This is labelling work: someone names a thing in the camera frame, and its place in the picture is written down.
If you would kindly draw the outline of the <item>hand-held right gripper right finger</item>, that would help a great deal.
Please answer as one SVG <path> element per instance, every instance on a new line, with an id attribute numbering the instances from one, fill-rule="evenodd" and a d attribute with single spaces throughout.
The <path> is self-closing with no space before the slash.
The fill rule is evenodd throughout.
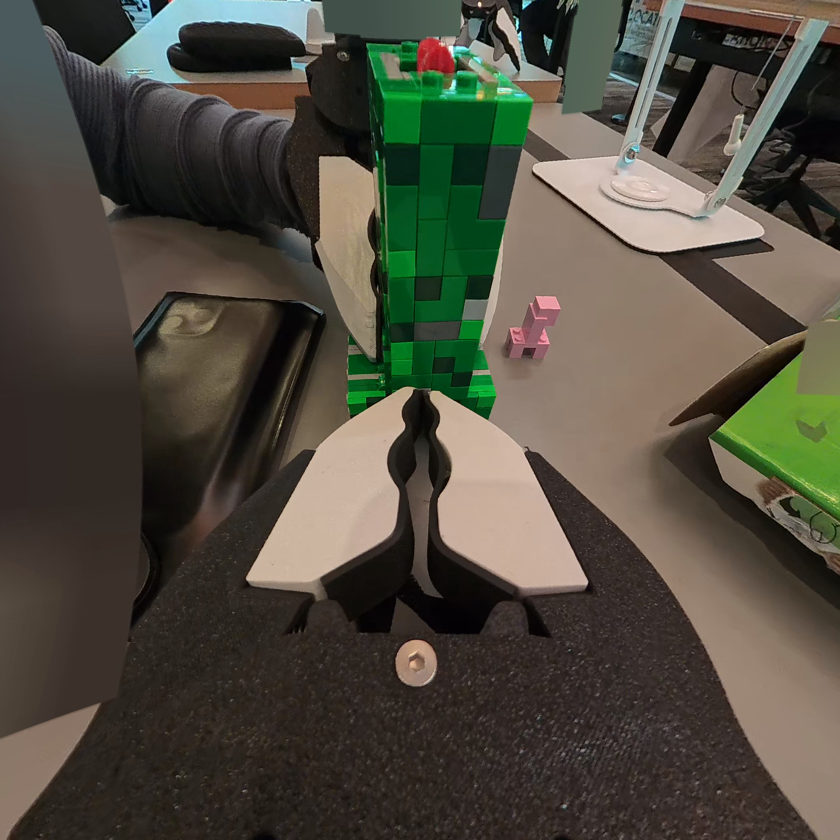
<path id="1" fill-rule="evenodd" d="M 425 411 L 437 592 L 480 617 L 503 601 L 584 592 L 587 576 L 523 447 L 441 392 L 425 395 Z"/>

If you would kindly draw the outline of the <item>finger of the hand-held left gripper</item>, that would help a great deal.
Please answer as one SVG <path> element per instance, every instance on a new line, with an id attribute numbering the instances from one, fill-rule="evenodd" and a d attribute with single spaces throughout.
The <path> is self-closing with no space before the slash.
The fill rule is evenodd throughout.
<path id="1" fill-rule="evenodd" d="M 371 284 L 375 251 L 368 235 L 368 223 L 375 215 L 373 174 L 343 156 L 322 156 L 318 167 L 318 257 L 351 337 L 375 361 L 377 303 Z"/>
<path id="2" fill-rule="evenodd" d="M 502 271 L 502 261 L 503 261 L 503 249 L 499 249 L 498 251 L 498 258 L 497 258 L 497 265 L 492 277 L 492 282 L 490 286 L 490 292 L 487 299 L 487 306 L 485 311 L 484 323 L 482 327 L 482 332 L 479 338 L 479 345 L 483 346 L 484 342 L 487 339 L 487 335 L 490 331 L 490 326 L 492 324 L 492 320 L 494 318 L 494 314 L 497 308 L 497 301 L 499 296 L 499 289 L 501 285 L 501 271 Z"/>

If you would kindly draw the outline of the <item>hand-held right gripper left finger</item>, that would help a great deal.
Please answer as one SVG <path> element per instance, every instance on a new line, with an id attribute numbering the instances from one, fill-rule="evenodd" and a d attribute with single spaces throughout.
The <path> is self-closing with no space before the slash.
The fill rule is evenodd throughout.
<path id="1" fill-rule="evenodd" d="M 350 620 L 412 575 L 406 483 L 416 467 L 421 394 L 401 390 L 349 420 L 314 452 L 246 576 L 248 585 L 339 603 Z"/>

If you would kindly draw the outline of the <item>green lego tower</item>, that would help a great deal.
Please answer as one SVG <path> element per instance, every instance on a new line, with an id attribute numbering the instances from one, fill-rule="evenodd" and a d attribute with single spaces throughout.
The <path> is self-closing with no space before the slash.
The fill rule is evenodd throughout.
<path id="1" fill-rule="evenodd" d="M 464 46 L 366 48 L 379 356 L 349 339 L 349 414 L 412 387 L 489 418 L 482 336 L 532 100 Z"/>

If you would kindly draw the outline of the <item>person's left forearm grey sleeve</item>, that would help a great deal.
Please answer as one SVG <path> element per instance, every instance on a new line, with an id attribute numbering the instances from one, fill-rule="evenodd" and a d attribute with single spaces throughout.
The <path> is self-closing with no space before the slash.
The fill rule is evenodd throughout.
<path id="1" fill-rule="evenodd" d="M 44 32 L 102 196 L 142 214 L 291 228 L 316 242 L 292 184 L 304 163 L 292 121 L 121 77 Z"/>

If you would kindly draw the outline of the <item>pink lego pig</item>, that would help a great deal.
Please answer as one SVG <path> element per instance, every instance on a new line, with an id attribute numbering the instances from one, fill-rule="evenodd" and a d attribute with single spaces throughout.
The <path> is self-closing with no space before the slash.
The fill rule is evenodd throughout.
<path id="1" fill-rule="evenodd" d="M 509 329 L 505 355 L 512 360 L 544 359 L 550 347 L 547 328 L 554 326 L 560 311 L 556 297 L 536 296 L 529 303 L 521 326 Z"/>

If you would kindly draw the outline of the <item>green lego set box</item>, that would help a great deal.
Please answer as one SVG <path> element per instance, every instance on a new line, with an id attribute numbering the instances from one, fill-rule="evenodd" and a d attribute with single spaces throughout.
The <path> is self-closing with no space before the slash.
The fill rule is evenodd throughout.
<path id="1" fill-rule="evenodd" d="M 722 480 L 838 574 L 838 316 L 763 347 L 669 425 L 707 415 Z"/>

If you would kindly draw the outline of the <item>black knitted cloth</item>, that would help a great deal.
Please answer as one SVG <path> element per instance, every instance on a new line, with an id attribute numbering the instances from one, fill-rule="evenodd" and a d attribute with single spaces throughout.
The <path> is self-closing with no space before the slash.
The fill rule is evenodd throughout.
<path id="1" fill-rule="evenodd" d="M 187 72 L 289 70 L 292 59 L 307 53 L 297 35 L 274 25 L 195 22 L 182 26 L 178 36 L 166 57 Z"/>

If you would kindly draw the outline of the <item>black plastic tray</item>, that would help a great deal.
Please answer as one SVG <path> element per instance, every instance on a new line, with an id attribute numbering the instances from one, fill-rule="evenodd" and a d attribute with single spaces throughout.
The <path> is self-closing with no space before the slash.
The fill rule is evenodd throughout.
<path id="1" fill-rule="evenodd" d="M 324 323 L 303 301 L 171 291 L 135 332 L 143 504 L 132 624 L 268 480 Z"/>

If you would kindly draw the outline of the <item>black and white toy figure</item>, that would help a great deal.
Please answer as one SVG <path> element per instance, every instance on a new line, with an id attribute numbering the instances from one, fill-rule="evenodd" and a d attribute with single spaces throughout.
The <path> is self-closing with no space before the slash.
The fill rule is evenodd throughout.
<path id="1" fill-rule="evenodd" d="M 515 77 L 521 70 L 521 47 L 515 17 L 508 1 L 462 1 L 461 28 L 456 46 Z"/>

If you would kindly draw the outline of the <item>light wooden table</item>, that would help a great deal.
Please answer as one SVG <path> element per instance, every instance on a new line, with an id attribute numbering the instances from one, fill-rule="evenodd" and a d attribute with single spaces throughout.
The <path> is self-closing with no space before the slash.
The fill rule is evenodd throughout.
<path id="1" fill-rule="evenodd" d="M 451 44 L 459 31 L 461 2 L 262 2 L 174 1 L 110 56 L 104 66 L 127 78 L 160 81 L 173 88 L 221 98 L 238 109 L 292 109 L 308 94 L 306 68 L 331 44 L 332 26 L 349 24 L 372 38 L 407 40 L 443 36 Z M 193 23 L 273 25 L 304 42 L 304 56 L 288 70 L 199 73 L 174 68 L 167 50 L 182 27 Z"/>

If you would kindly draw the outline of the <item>white book stand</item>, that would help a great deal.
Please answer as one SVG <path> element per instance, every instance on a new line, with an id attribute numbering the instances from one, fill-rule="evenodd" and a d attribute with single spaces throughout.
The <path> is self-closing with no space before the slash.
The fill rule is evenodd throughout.
<path id="1" fill-rule="evenodd" d="M 664 2 L 650 56 L 620 154 L 532 167 L 542 183 L 576 205 L 626 245 L 649 254 L 751 242 L 763 235 L 761 224 L 727 208 L 776 115 L 789 97 L 829 25 L 838 25 L 838 2 L 763 2 L 763 11 L 802 18 L 794 44 L 741 139 L 742 118 L 734 120 L 728 148 L 734 155 L 719 184 L 702 194 L 696 188 L 644 161 L 644 121 L 685 2 Z"/>

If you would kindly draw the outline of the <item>brown top black leg desk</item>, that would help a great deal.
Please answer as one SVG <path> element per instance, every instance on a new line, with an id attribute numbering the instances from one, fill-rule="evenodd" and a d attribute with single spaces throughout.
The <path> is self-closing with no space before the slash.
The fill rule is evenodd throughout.
<path id="1" fill-rule="evenodd" d="M 669 51 L 693 65 L 658 131 L 654 152 L 682 163 L 720 133 L 729 134 L 737 114 L 752 115 L 799 26 L 780 15 L 686 2 Z"/>

